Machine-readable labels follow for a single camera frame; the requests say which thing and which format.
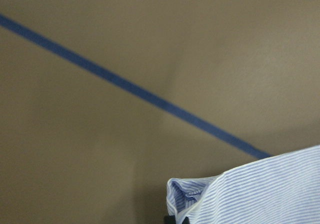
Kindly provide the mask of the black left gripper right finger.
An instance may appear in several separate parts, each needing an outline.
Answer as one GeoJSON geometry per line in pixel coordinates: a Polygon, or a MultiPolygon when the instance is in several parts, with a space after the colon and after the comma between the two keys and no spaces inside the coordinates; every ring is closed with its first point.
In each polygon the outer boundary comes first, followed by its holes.
{"type": "Polygon", "coordinates": [[[182,224],[190,224],[190,220],[187,216],[184,218],[182,224]]]}

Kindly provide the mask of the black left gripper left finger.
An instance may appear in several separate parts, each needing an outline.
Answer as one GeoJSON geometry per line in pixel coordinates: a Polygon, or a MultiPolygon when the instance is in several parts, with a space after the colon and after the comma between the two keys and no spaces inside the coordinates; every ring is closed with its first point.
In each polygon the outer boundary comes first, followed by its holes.
{"type": "Polygon", "coordinates": [[[176,217],[174,215],[167,215],[163,218],[164,224],[176,224],[176,217]]]}

